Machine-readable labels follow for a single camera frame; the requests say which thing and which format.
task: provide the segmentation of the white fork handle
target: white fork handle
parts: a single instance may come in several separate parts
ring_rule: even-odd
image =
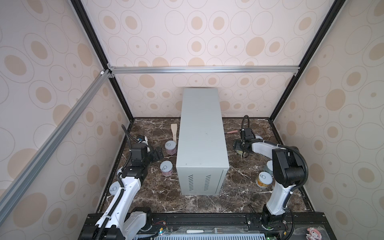
[[[203,233],[204,230],[197,230],[197,229],[188,229],[187,233]]]

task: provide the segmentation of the wall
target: wall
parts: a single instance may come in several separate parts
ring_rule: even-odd
[[[332,0],[83,1],[113,66],[298,65],[332,3]],[[234,74],[234,81],[241,81],[240,77],[245,74]],[[171,110],[173,107],[167,107],[169,105],[164,108],[160,105],[166,104],[163,100],[176,105],[180,99],[172,98],[172,94],[179,92],[180,86],[226,88],[227,92],[233,92],[232,97],[221,100],[230,105],[240,101],[241,106],[223,111],[223,115],[239,117],[249,112],[243,106],[254,101],[243,97],[261,88],[256,83],[261,74],[250,75],[247,76],[249,87],[220,84],[227,81],[225,74],[217,74],[215,84],[206,83],[207,74],[195,75],[196,79],[192,77],[192,81],[197,80],[196,83],[182,85],[174,85],[171,80],[175,77],[190,81],[191,74],[153,74],[148,77],[156,82],[153,88],[137,85],[140,75],[120,76],[120,82],[131,82],[121,87],[127,93],[126,100],[135,117],[178,116],[177,108]],[[260,98],[275,90],[268,80],[277,74],[266,75]],[[161,98],[160,91],[165,89],[170,97]],[[243,92],[240,98],[235,94],[238,90]],[[146,98],[145,91],[154,92],[156,97]],[[156,109],[141,111],[135,108],[138,104],[148,105],[154,98],[158,103]],[[260,100],[257,105],[264,102],[267,100]],[[277,100],[270,99],[264,104],[271,104],[268,107],[271,110],[259,111],[256,106],[250,109],[253,110],[251,115],[269,117],[276,103]]]
[[[0,195],[101,66],[64,0],[0,3]]]
[[[107,81],[0,227],[0,240],[75,240],[93,213],[128,120]]]
[[[275,121],[339,240],[384,234],[383,33],[383,0],[350,1]]]

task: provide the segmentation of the brown marble surface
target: brown marble surface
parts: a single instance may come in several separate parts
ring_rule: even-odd
[[[223,119],[224,131],[239,130],[241,119]],[[172,140],[170,125],[177,123],[180,127],[179,118],[163,119],[136,119],[131,130],[132,136],[142,134],[148,137],[148,142],[153,146],[161,146],[164,159],[154,162],[148,167],[148,176],[145,178],[141,189],[136,194],[131,205],[134,207],[150,207],[152,212],[251,212],[248,204],[251,204],[257,212],[261,212],[263,205],[271,196],[275,181],[266,189],[261,189],[255,183],[256,177],[266,165],[268,158],[251,154],[242,158],[232,149],[232,142],[240,138],[238,133],[226,134],[228,158],[230,168],[224,180],[220,195],[217,196],[184,196],[181,195],[180,185],[176,171],[176,154],[173,156],[165,152],[165,142]],[[251,128],[256,135],[264,139],[277,142],[268,121],[264,119],[251,119]],[[124,165],[128,156],[128,145],[124,150],[119,168]],[[164,177],[160,171],[160,163],[169,160],[173,163],[173,174]],[[103,206],[103,212],[108,207],[113,196],[109,196]],[[288,204],[294,212],[306,212],[300,192],[296,190]]]

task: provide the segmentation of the gray metal box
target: gray metal box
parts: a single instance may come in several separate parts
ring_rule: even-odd
[[[182,195],[217,195],[229,169],[216,88],[185,88],[176,169]]]

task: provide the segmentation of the pink toy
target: pink toy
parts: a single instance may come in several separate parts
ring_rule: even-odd
[[[309,227],[307,228],[307,231],[309,232],[309,234],[307,233],[305,236],[307,240],[321,240],[321,233],[316,228]]]

